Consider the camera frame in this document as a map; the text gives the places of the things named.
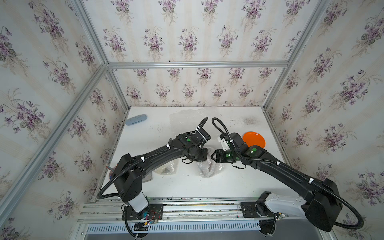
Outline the bubble wrap around orange plate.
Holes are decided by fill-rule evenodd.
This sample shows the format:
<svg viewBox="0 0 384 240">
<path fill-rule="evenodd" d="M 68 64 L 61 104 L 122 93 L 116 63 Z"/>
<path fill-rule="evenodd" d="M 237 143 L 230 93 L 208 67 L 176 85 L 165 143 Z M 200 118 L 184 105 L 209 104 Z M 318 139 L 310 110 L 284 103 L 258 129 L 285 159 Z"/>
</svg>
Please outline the bubble wrap around orange plate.
<svg viewBox="0 0 384 240">
<path fill-rule="evenodd" d="M 217 107 L 194 108 L 190 110 L 181 110 L 170 115 L 171 133 L 174 136 L 186 132 L 194 131 L 199 123 L 208 117 L 207 122 L 202 127 L 210 136 L 210 142 L 217 142 L 218 136 L 221 134 L 212 124 L 212 118 L 219 118 L 224 122 L 224 115 L 220 113 Z"/>
</svg>

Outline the orange dinner plate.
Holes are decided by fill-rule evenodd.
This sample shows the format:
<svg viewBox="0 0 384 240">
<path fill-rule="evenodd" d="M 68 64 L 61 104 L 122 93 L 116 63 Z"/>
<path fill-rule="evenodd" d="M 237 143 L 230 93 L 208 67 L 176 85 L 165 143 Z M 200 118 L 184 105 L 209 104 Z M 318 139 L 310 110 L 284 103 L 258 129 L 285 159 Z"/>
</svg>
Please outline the orange dinner plate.
<svg viewBox="0 0 384 240">
<path fill-rule="evenodd" d="M 243 135 L 243 141 L 248 145 L 248 147 L 259 146 L 264 148 L 266 146 L 265 138 L 256 132 L 246 132 Z"/>
</svg>

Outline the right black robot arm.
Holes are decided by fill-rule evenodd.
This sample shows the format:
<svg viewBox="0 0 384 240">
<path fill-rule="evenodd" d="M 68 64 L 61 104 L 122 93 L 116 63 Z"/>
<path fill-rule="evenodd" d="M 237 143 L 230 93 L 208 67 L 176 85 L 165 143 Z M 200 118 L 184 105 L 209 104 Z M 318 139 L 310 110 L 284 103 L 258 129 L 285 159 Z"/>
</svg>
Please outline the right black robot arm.
<svg viewBox="0 0 384 240">
<path fill-rule="evenodd" d="M 312 225 L 322 231 L 330 232 L 334 226 L 348 230 L 359 230 L 364 226 L 363 216 L 340 197 L 335 182 L 308 176 L 278 160 L 258 145 L 249 147 L 239 134 L 230 133 L 219 118 L 214 117 L 212 124 L 220 131 L 220 140 L 226 144 L 212 154 L 211 158 L 216 163 L 229 163 L 233 166 L 240 162 L 245 167 L 264 172 L 285 184 L 304 199 L 305 202 L 299 209 Z M 355 215 L 356 223 L 337 222 L 343 206 Z"/>
</svg>

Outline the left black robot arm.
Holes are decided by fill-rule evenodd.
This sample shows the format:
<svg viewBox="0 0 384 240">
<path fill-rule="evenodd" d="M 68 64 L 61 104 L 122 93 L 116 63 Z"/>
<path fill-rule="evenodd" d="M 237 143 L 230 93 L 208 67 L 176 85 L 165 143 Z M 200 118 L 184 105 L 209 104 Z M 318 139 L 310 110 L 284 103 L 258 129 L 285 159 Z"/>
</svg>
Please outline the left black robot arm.
<svg viewBox="0 0 384 240">
<path fill-rule="evenodd" d="M 148 198 L 142 192 L 143 179 L 153 170 L 176 159 L 192 162 L 204 162 L 208 157 L 208 149 L 204 145 L 211 136 L 203 129 L 208 121 L 204 118 L 193 131 L 177 135 L 162 147 L 149 153 L 132 157 L 123 155 L 112 172 L 111 179 L 97 193 L 96 201 L 119 197 L 124 203 L 123 219 L 130 235 L 143 238 L 145 234 L 134 234 L 129 227 L 130 213 L 138 220 L 143 220 L 149 213 L 150 220 L 160 216 L 159 212 L 151 210 Z"/>
</svg>

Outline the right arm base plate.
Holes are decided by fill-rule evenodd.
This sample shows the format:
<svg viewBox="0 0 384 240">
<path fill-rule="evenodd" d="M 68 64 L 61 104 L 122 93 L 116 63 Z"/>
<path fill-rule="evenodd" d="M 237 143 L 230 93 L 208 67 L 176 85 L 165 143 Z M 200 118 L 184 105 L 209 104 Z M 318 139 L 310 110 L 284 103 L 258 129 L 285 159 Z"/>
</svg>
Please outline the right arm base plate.
<svg viewBox="0 0 384 240">
<path fill-rule="evenodd" d="M 241 202 L 240 210 L 244 218 L 278 218 L 279 213 L 273 213 L 267 206 L 257 202 Z"/>
</svg>

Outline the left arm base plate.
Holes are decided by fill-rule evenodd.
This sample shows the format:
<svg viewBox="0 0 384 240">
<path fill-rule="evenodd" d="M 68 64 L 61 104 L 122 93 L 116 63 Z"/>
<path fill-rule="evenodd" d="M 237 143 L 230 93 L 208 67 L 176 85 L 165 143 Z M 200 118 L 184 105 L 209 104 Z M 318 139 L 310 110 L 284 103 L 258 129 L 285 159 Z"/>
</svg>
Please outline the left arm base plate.
<svg viewBox="0 0 384 240">
<path fill-rule="evenodd" d="M 153 221 L 163 218 L 163 204 L 149 204 L 144 210 L 137 213 L 132 206 L 124 206 L 122 220 L 125 221 Z"/>
</svg>

